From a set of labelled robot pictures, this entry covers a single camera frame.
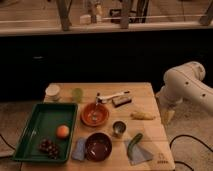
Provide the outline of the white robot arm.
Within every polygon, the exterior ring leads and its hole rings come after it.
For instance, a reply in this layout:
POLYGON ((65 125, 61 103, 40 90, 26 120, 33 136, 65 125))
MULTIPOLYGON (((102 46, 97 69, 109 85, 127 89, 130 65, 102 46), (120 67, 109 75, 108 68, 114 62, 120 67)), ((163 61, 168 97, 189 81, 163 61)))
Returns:
POLYGON ((171 121, 175 114, 174 108, 184 99, 213 115, 213 88, 202 82, 205 75, 204 66, 196 61, 172 67, 164 73, 164 85, 156 93, 164 125, 171 121))

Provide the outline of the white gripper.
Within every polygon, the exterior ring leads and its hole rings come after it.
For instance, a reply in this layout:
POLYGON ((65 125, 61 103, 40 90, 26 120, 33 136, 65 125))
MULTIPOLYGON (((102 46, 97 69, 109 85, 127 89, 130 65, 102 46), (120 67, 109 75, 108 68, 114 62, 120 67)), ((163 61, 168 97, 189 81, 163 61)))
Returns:
POLYGON ((162 123, 167 125, 173 118, 175 111, 172 110, 176 106, 177 97, 175 93, 167 86, 163 86, 159 92, 156 93, 159 110, 162 114, 162 123))

